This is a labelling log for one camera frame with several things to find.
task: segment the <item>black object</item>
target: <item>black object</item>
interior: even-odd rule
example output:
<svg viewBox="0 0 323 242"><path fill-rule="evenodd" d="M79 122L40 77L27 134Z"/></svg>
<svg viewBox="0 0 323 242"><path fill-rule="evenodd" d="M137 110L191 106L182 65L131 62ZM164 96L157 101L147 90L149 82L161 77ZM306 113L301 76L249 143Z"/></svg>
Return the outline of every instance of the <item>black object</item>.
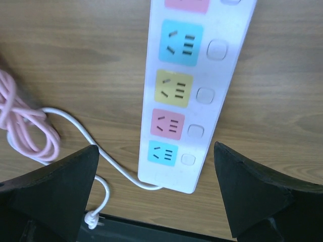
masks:
<svg viewBox="0 0 323 242"><path fill-rule="evenodd" d="M89 146L1 183L0 241L75 242L98 157Z"/></svg>
<svg viewBox="0 0 323 242"><path fill-rule="evenodd" d="M238 242L322 242L323 186L258 164L221 143L214 163Z"/></svg>
<svg viewBox="0 0 323 242"><path fill-rule="evenodd" d="M231 242L207 235L101 215L98 226L91 230L83 221L78 242Z"/></svg>

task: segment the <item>electrical outlet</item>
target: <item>electrical outlet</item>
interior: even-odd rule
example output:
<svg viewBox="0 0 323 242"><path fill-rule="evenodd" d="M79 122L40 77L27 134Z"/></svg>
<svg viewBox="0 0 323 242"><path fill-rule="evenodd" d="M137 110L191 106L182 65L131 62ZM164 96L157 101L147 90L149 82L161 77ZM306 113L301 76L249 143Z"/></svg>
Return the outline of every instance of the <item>electrical outlet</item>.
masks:
<svg viewBox="0 0 323 242"><path fill-rule="evenodd" d="M201 25L165 20L161 29L159 59L162 62L196 66L202 36Z"/></svg>
<svg viewBox="0 0 323 242"><path fill-rule="evenodd" d="M206 14L210 0L166 0L165 7Z"/></svg>
<svg viewBox="0 0 323 242"><path fill-rule="evenodd" d="M149 141L148 160L154 163L167 166L175 166L178 146Z"/></svg>
<svg viewBox="0 0 323 242"><path fill-rule="evenodd" d="M184 126L185 116L180 113L162 109L152 111L150 133L173 140L180 140Z"/></svg>
<svg viewBox="0 0 323 242"><path fill-rule="evenodd" d="M193 76L158 70L155 101L178 107L187 107L193 84Z"/></svg>

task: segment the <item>white button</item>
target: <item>white button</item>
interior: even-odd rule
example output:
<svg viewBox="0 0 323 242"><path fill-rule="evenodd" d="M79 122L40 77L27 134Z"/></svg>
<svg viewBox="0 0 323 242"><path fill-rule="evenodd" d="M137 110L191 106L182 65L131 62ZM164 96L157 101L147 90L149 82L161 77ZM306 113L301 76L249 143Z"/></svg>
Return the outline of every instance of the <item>white button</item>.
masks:
<svg viewBox="0 0 323 242"><path fill-rule="evenodd" d="M193 165L195 162L195 156L184 154L182 156L182 163L184 165Z"/></svg>
<svg viewBox="0 0 323 242"><path fill-rule="evenodd" d="M201 138L204 133L204 128L199 125L191 125L188 128L188 136L192 138Z"/></svg>
<svg viewBox="0 0 323 242"><path fill-rule="evenodd" d="M241 0L221 0L224 4L229 4L229 5L236 5L240 2Z"/></svg>
<svg viewBox="0 0 323 242"><path fill-rule="evenodd" d="M207 57L216 61L221 61L226 57L228 45L223 40L212 40L208 45Z"/></svg>
<svg viewBox="0 0 323 242"><path fill-rule="evenodd" d="M196 99L203 104L210 104L214 99L214 91L209 88L200 88L197 91Z"/></svg>

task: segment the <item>blue outlet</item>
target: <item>blue outlet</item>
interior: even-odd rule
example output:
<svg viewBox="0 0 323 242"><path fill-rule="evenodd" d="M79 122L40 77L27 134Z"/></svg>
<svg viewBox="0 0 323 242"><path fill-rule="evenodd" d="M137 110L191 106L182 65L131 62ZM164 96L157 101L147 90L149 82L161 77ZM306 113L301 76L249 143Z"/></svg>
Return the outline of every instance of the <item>blue outlet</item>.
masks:
<svg viewBox="0 0 323 242"><path fill-rule="evenodd" d="M167 166L175 166L178 146L149 141L148 160L154 163Z"/></svg>
<svg viewBox="0 0 323 242"><path fill-rule="evenodd" d="M162 62L196 66L202 36L201 25L165 20L161 29L159 59Z"/></svg>

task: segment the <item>white cable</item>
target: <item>white cable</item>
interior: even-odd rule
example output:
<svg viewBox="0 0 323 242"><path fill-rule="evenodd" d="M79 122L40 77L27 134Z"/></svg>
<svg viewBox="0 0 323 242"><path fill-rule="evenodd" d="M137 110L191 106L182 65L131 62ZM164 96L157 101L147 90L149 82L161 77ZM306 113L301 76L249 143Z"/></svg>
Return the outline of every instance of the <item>white cable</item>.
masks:
<svg viewBox="0 0 323 242"><path fill-rule="evenodd" d="M158 186L153 186L153 185L148 185L145 183L142 183L141 181L135 179L134 177L132 177L130 174L128 174L128 172L123 169L115 160L112 159L112 157L110 157L97 143L96 141L91 137L91 135L88 133L88 131L85 129L84 126L81 125L81 123L79 121L77 121L73 116L71 116L70 114L68 114L65 111L62 111L60 109L57 108L53 108L53 107L44 107L42 108L42 111L45 113L53 113L53 114L57 114L59 116L62 116L64 118L66 118L68 121L70 121L81 133L82 135L86 138L86 140L91 144L91 145L96 145L99 149L99 153L100 155L102 155L104 157L104 159L106 159L111 165L113 165L122 175L124 175L128 180L130 180L133 184L137 185L140 188L146 189L146 190L159 190L162 187L158 187ZM9 133L7 133L7 140L8 143L10 144L10 146L12 146L15 150L17 150L15 148L15 146L13 145L12 139L9 135ZM48 165L51 162L45 162L45 161L41 161L35 158L31 158L35 161L40 162L43 165ZM84 218L84 221L88 224L89 229L95 229L95 227L98 224L98 220L99 220L99 212L106 206L109 197L110 197L110 190L109 190L109 186L106 183L106 181L96 175L95 179L100 182L104 189L105 189L105 198L103 200L103 202L100 204L100 206L98 206L97 209L95 209L94 211L89 211Z"/></svg>

